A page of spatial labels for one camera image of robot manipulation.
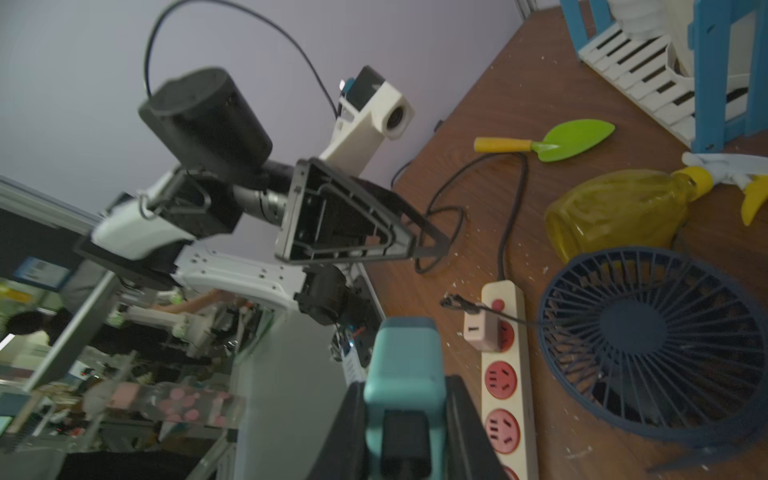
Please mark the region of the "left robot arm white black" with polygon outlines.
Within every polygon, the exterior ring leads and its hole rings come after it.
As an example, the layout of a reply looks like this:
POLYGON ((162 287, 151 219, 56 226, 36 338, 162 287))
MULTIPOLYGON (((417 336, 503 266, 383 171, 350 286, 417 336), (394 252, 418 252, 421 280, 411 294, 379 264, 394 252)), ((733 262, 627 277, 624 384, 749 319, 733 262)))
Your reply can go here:
POLYGON ((220 67, 166 82, 139 115, 178 166, 146 192, 116 199, 77 247, 124 280, 220 289, 323 326, 353 325, 375 308, 343 265, 449 251, 425 215, 361 178, 414 115, 370 67, 343 87, 328 147, 294 165, 271 159, 270 137, 220 67))

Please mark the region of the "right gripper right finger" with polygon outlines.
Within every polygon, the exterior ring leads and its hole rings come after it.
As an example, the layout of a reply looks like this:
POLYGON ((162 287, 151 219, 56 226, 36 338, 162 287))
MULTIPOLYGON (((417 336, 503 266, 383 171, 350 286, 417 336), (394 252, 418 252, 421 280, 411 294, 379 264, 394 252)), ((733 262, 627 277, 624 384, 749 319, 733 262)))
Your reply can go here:
POLYGON ((447 479, 507 480, 464 381, 446 377, 447 479))

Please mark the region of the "beige power strip red sockets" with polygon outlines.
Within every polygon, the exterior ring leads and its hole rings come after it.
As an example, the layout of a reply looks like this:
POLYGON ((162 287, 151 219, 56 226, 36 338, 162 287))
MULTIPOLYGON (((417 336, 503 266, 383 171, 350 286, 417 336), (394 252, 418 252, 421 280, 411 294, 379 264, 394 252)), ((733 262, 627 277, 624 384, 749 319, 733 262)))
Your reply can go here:
POLYGON ((500 317, 500 350, 481 352, 481 418, 510 479, 539 477, 524 294, 509 280, 486 284, 481 304, 500 317))

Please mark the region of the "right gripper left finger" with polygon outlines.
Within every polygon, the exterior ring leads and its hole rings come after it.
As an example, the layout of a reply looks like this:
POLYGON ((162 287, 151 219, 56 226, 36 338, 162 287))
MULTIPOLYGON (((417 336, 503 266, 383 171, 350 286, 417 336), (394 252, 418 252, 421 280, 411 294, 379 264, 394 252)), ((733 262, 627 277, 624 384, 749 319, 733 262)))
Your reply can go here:
POLYGON ((368 478, 367 409, 363 382, 352 383, 307 479, 368 478))

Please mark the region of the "pink USB plug adapter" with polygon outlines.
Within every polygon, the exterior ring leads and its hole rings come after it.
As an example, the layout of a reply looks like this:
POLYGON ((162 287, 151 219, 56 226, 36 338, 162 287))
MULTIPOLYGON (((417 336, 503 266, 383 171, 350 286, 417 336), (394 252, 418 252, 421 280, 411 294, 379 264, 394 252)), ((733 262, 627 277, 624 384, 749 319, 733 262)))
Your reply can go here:
POLYGON ((500 317, 494 311, 480 309, 478 313, 464 313, 463 336, 476 350, 500 350, 500 317))

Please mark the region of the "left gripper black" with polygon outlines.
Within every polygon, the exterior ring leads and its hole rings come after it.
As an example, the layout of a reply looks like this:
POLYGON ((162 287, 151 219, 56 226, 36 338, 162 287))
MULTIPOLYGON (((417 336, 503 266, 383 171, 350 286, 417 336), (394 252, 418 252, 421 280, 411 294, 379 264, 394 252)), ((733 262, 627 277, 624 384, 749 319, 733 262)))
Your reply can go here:
POLYGON ((291 265, 442 258, 449 238, 397 193, 319 159, 294 169, 275 257, 291 265))

